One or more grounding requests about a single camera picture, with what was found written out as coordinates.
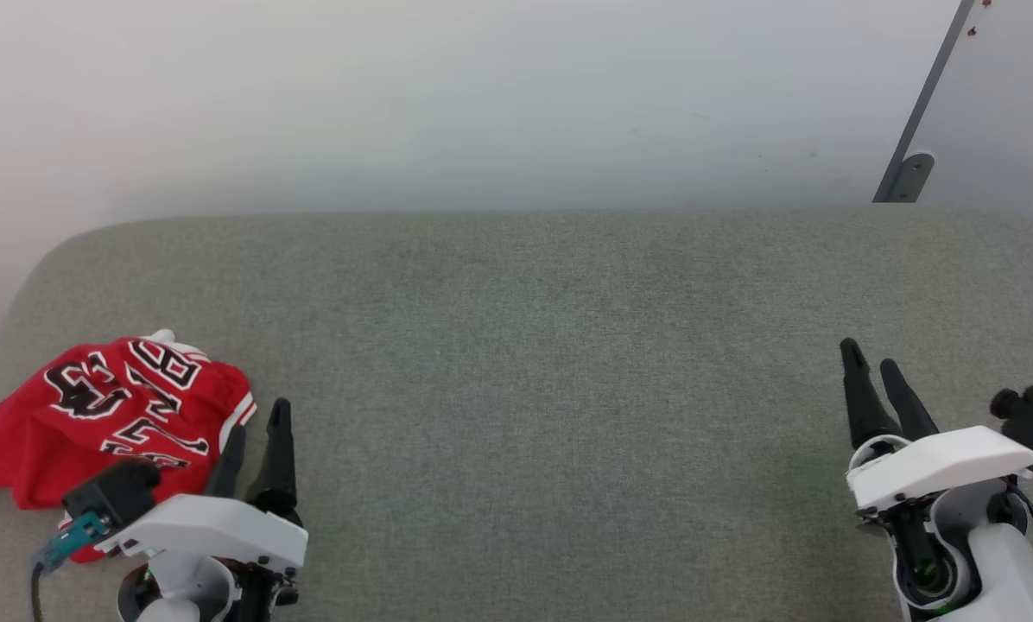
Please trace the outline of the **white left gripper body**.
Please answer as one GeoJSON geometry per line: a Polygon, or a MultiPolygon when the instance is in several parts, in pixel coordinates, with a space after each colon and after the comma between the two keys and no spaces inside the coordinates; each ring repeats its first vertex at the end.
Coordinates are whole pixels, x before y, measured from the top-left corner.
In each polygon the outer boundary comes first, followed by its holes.
{"type": "Polygon", "coordinates": [[[212,558],[285,576],[304,567],[307,545],[306,529],[277,515],[232,498],[180,493],[102,540],[98,551],[145,555],[154,576],[193,576],[212,558]]]}

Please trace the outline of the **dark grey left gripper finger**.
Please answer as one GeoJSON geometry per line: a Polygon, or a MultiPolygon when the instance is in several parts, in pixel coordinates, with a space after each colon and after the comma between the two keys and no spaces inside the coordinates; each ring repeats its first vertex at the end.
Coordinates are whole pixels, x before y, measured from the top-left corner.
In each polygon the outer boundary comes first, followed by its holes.
{"type": "Polygon", "coordinates": [[[281,397],[273,403],[265,425],[267,442],[263,461],[244,501],[260,511],[272,514],[292,524],[302,524],[298,514],[295,441],[292,406],[281,397]]]}
{"type": "Polygon", "coordinates": [[[212,498],[234,498],[236,484],[244,464],[245,428],[230,429],[225,447],[221,450],[210,477],[204,487],[204,495],[212,498]]]}

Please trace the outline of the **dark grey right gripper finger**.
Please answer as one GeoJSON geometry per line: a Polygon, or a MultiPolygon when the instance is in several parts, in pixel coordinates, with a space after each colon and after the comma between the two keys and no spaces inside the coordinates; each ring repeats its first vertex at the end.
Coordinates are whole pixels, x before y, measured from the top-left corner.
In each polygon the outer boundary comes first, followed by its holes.
{"type": "Polygon", "coordinates": [[[840,342],[843,359],[843,388],[852,449],[859,449],[881,435],[900,436],[898,422],[886,412],[871,379],[871,367],[865,361],[859,343],[853,338],[840,342]]]}
{"type": "Polygon", "coordinates": [[[901,435],[908,441],[938,435],[938,425],[928,413],[918,394],[909,385],[895,359],[884,359],[880,363],[880,375],[888,401],[897,414],[901,435]]]}

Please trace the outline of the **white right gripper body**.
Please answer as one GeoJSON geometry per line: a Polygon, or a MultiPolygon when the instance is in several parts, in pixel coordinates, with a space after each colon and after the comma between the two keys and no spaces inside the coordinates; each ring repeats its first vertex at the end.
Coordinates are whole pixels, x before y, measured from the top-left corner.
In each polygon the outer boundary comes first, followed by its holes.
{"type": "Polygon", "coordinates": [[[974,426],[916,441],[872,437],[853,453],[846,485],[860,511],[888,511],[903,501],[1010,475],[1033,477],[1033,449],[974,426]]]}

